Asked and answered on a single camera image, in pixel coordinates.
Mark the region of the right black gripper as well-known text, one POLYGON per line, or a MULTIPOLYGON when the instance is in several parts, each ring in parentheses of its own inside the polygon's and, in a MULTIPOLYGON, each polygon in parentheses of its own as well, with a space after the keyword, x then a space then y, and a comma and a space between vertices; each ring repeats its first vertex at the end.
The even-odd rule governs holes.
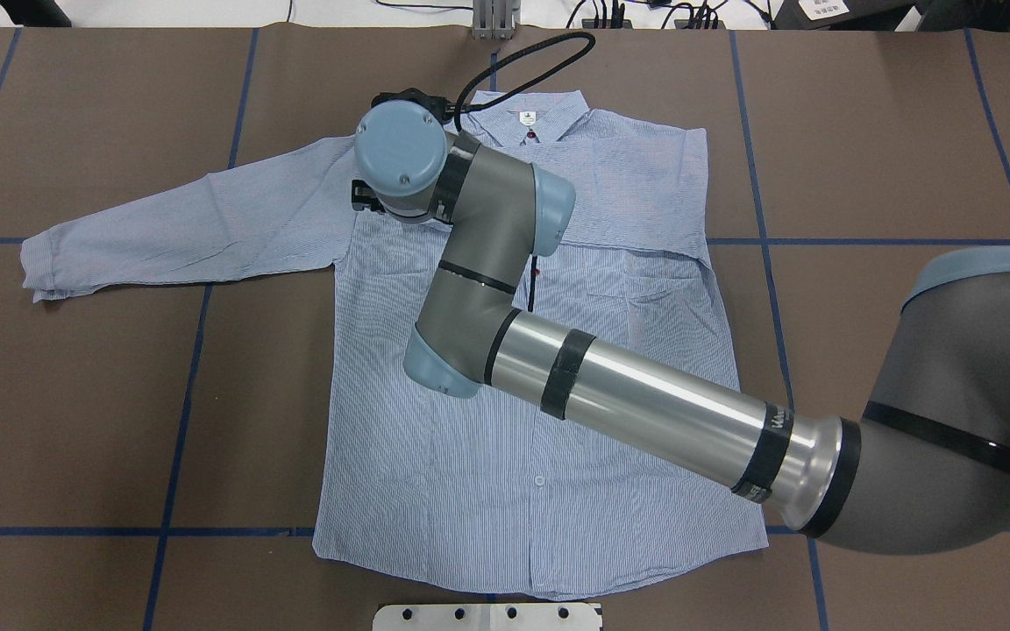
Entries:
POLYGON ((356 212, 372 212, 384 215, 385 207, 380 197, 364 180, 354 179, 350 184, 350 203, 356 212))

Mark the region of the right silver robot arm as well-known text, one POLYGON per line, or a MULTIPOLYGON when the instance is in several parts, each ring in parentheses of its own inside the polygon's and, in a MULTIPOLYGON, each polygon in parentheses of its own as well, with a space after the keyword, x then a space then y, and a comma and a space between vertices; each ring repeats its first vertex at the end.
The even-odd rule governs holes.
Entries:
POLYGON ((556 252, 576 192, 446 132, 453 112, 385 93, 354 132, 370 210, 452 227, 406 346, 414 382, 453 398, 497 388, 830 546, 938 554, 1010 527, 1010 246, 926 264, 862 418, 806 418, 514 308, 523 264, 556 252))

